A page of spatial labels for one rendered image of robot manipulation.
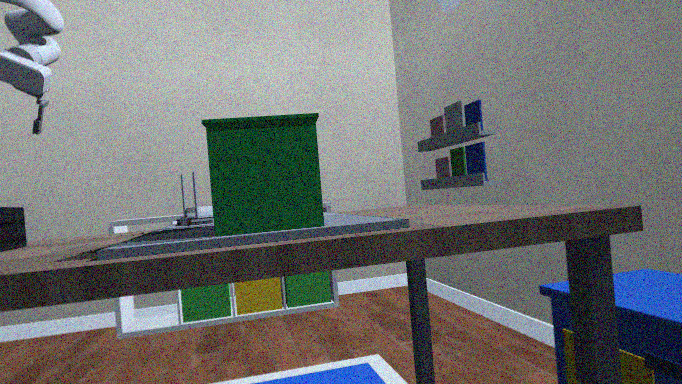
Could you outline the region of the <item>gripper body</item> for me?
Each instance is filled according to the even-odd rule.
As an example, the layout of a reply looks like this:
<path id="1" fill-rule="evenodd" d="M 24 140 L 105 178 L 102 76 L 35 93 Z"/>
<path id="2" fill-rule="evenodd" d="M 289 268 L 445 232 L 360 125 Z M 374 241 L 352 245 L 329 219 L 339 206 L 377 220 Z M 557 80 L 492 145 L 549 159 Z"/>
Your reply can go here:
<path id="1" fill-rule="evenodd" d="M 51 80 L 51 70 L 36 63 L 26 49 L 17 46 L 8 50 L 0 48 L 0 81 L 42 95 L 50 90 Z"/>

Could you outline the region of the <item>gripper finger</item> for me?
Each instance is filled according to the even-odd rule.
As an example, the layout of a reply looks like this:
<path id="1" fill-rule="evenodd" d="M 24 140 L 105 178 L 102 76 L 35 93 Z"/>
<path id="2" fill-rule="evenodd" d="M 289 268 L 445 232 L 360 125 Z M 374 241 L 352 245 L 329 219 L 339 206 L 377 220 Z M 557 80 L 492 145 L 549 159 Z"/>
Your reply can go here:
<path id="1" fill-rule="evenodd" d="M 33 123 L 33 134 L 39 135 L 41 133 L 42 129 L 42 121 L 43 121 L 43 113 L 44 113 L 44 108 L 49 105 L 49 100 L 43 99 L 42 95 L 36 95 L 31 92 L 28 92 L 26 94 L 29 94 L 31 96 L 34 96 L 37 98 L 36 104 L 39 104 L 39 109 L 38 109 L 38 118 L 34 120 Z"/>

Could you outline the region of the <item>green bin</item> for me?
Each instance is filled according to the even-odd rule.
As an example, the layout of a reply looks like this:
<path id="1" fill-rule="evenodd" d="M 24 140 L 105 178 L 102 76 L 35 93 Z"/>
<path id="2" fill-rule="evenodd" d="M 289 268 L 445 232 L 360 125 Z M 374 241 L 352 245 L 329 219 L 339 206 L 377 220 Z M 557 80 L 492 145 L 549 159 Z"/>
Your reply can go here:
<path id="1" fill-rule="evenodd" d="M 324 226 L 318 117 L 202 120 L 215 236 Z"/>

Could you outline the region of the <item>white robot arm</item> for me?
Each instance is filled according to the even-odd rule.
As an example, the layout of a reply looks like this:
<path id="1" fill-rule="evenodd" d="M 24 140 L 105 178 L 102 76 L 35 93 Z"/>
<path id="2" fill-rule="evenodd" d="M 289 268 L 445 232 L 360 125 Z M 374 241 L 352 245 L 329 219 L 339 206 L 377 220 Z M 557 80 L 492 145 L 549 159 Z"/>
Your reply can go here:
<path id="1" fill-rule="evenodd" d="M 7 28 L 19 42 L 17 47 L 29 51 L 35 61 L 44 66 L 60 58 L 59 45 L 46 36 L 59 34 L 64 28 L 64 22 L 59 11 L 49 0 L 0 0 L 0 2 L 24 8 L 9 11 L 4 17 Z"/>

